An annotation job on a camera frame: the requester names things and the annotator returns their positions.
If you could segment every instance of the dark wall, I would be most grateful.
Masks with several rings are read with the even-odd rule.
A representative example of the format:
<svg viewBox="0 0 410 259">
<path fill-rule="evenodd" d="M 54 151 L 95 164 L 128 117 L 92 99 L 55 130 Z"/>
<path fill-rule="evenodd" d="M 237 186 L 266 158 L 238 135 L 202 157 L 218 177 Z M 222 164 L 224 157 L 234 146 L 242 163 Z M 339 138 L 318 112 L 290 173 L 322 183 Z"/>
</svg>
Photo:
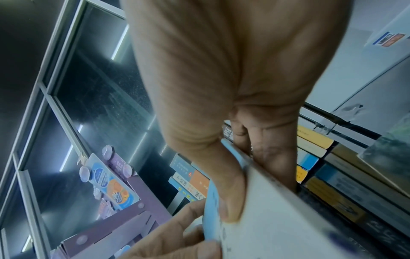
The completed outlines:
<svg viewBox="0 0 410 259">
<path fill-rule="evenodd" d="M 0 175 L 63 0 L 0 1 Z"/>
</svg>

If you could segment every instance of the finger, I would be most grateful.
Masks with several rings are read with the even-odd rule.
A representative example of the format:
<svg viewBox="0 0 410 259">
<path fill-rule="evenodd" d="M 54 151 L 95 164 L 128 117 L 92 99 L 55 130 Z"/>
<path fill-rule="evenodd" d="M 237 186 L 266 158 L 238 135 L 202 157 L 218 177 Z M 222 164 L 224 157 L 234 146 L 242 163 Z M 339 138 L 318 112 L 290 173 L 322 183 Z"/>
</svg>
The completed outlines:
<svg viewBox="0 0 410 259">
<path fill-rule="evenodd" d="M 169 221 L 169 224 L 178 224 L 184 231 L 194 220 L 204 215 L 205 202 L 206 199 L 188 203 Z"/>
<path fill-rule="evenodd" d="M 224 222 L 239 220 L 245 201 L 246 185 L 245 175 L 236 158 L 219 140 L 188 153 L 188 158 L 198 164 L 215 183 L 220 197 L 221 220 Z"/>
<path fill-rule="evenodd" d="M 204 229 L 202 225 L 198 225 L 194 230 L 184 234 L 185 246 L 196 245 L 204 240 Z"/>
<path fill-rule="evenodd" d="M 221 246 L 216 241 L 202 242 L 194 246 L 178 249 L 155 259 L 221 259 Z"/>
<path fill-rule="evenodd" d="M 270 128 L 250 128 L 254 160 L 291 190 L 296 188 L 297 120 Z"/>
<path fill-rule="evenodd" d="M 231 127 L 234 133 L 234 144 L 245 154 L 251 153 L 251 140 L 248 129 L 237 120 L 231 120 Z"/>
</svg>

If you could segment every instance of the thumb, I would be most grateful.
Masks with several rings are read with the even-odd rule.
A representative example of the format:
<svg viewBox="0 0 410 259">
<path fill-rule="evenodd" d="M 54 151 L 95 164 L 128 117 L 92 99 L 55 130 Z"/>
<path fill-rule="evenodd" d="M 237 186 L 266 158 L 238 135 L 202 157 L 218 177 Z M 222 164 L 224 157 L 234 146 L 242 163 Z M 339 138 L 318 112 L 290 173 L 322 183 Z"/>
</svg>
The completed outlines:
<svg viewBox="0 0 410 259">
<path fill-rule="evenodd" d="M 206 172 L 218 190 L 219 214 L 224 222 L 238 221 L 245 201 L 245 175 L 229 150 L 219 141 L 187 152 L 188 158 Z"/>
<path fill-rule="evenodd" d="M 221 259 L 222 252 L 221 246 L 216 241 L 203 241 L 194 246 L 185 247 L 162 255 L 155 257 L 155 259 Z"/>
</svg>

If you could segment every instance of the hand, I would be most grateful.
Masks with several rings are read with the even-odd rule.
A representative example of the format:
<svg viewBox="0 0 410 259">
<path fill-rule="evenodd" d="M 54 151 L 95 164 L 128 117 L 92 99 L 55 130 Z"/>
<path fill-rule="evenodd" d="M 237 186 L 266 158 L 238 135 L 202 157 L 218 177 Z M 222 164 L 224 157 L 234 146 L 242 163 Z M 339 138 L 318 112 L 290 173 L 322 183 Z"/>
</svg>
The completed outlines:
<svg viewBox="0 0 410 259">
<path fill-rule="evenodd" d="M 205 200 L 191 202 L 170 221 L 136 243 L 121 259 L 220 259 L 217 242 L 205 242 L 202 225 L 184 233 L 204 214 Z"/>
<path fill-rule="evenodd" d="M 142 79 L 168 145 L 207 172 L 220 216 L 239 219 L 245 177 L 234 143 L 296 186 L 299 109 L 346 29 L 349 0 L 123 0 Z"/>
</svg>

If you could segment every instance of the orange graphic on package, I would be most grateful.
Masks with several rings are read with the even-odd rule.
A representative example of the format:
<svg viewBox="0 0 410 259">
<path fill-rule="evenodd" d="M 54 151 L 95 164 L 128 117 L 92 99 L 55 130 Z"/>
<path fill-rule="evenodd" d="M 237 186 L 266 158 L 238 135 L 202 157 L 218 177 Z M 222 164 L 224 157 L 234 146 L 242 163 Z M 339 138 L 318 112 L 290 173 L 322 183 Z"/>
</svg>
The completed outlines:
<svg viewBox="0 0 410 259">
<path fill-rule="evenodd" d="M 107 193 L 118 203 L 122 204 L 128 200 L 129 193 L 125 190 L 121 184 L 115 179 L 112 179 L 107 186 Z"/>
</svg>

